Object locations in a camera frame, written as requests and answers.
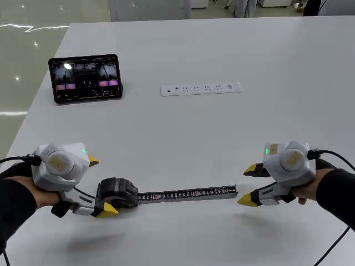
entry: gray floor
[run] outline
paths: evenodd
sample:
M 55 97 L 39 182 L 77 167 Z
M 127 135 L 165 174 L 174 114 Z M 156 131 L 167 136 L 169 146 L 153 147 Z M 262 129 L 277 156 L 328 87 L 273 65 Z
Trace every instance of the gray floor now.
M 233 18 L 233 9 L 224 9 L 226 0 L 217 0 L 214 3 L 213 0 L 209 0 L 208 8 L 194 8 L 192 10 L 193 19 L 202 18 Z M 301 13 L 297 13 L 296 9 L 290 7 L 261 7 L 259 4 L 256 7 L 255 17 L 294 17 L 301 16 Z

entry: power strip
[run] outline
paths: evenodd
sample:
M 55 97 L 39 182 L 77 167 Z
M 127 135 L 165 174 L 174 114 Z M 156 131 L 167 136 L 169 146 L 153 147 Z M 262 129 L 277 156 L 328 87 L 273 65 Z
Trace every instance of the power strip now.
M 215 93 L 241 93 L 242 88 L 239 82 L 197 84 L 197 85 L 162 85 L 161 96 L 215 94 Z

